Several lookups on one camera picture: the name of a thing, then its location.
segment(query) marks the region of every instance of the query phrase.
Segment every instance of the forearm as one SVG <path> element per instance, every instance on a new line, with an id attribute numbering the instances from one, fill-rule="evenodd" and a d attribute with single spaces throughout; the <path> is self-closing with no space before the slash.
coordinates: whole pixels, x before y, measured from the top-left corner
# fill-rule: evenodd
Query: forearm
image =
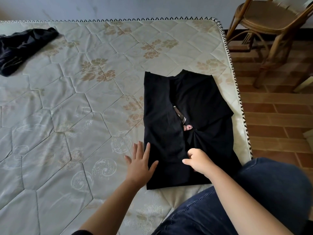
<path id="1" fill-rule="evenodd" d="M 116 235 L 138 190 L 131 181 L 124 181 L 80 229 L 93 235 Z"/>
<path id="2" fill-rule="evenodd" d="M 292 233 L 240 185 L 216 165 L 205 176 L 239 235 L 291 235 Z"/>

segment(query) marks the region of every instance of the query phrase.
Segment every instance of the left hand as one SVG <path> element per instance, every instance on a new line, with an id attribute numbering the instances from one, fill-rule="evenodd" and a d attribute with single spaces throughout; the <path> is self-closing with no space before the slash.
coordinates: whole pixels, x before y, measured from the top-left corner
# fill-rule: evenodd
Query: left hand
<path id="1" fill-rule="evenodd" d="M 132 159 L 125 155 L 127 162 L 126 180 L 135 183 L 139 189 L 142 188 L 151 179 L 159 161 L 155 161 L 150 169 L 148 168 L 148 159 L 150 154 L 150 143 L 147 143 L 145 152 L 143 153 L 142 142 L 133 145 Z"/>

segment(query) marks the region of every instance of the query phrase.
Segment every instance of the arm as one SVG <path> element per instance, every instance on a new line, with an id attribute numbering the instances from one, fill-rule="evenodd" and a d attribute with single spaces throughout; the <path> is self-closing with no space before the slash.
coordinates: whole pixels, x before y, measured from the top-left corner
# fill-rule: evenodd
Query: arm
<path id="1" fill-rule="evenodd" d="M 215 165 L 205 152 L 190 149 L 188 155 L 190 159 L 183 159 L 183 163 L 210 179 L 239 235 L 292 235 L 280 221 Z"/>
<path id="2" fill-rule="evenodd" d="M 125 181 L 114 193 L 101 205 L 101 207 L 80 227 L 93 235 L 116 235 L 125 214 L 136 193 L 152 177 L 158 161 L 155 161 L 150 169 L 148 159 L 150 143 L 147 143 L 143 153 L 142 142 L 133 145 L 132 159 L 125 156 L 128 165 Z"/>

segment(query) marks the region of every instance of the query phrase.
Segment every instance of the hand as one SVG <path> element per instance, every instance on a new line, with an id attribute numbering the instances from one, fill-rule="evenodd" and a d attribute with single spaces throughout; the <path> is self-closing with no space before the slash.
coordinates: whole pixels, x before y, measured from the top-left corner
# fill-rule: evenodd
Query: hand
<path id="1" fill-rule="evenodd" d="M 133 145 L 133 156 L 132 159 L 125 155 L 127 162 L 127 176 L 126 180 L 135 183 L 135 186 L 142 188 L 151 179 L 156 166 L 159 161 L 155 161 L 150 169 L 148 168 L 148 159 L 150 154 L 150 143 L 147 143 L 146 151 L 143 153 L 142 142 Z"/>
<path id="2" fill-rule="evenodd" d="M 182 163 L 191 166 L 195 171 L 206 176 L 208 168 L 215 165 L 208 155 L 201 149 L 190 149 L 187 152 L 190 159 L 183 159 Z"/>

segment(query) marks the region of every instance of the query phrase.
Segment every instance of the t-shirt sleeve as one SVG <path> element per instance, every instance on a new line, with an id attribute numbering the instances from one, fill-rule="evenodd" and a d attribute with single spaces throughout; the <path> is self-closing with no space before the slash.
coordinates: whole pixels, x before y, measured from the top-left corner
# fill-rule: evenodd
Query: t-shirt sleeve
<path id="1" fill-rule="evenodd" d="M 88 232 L 86 230 L 78 230 L 74 233 L 72 233 L 72 235 L 93 235 L 91 232 Z"/>

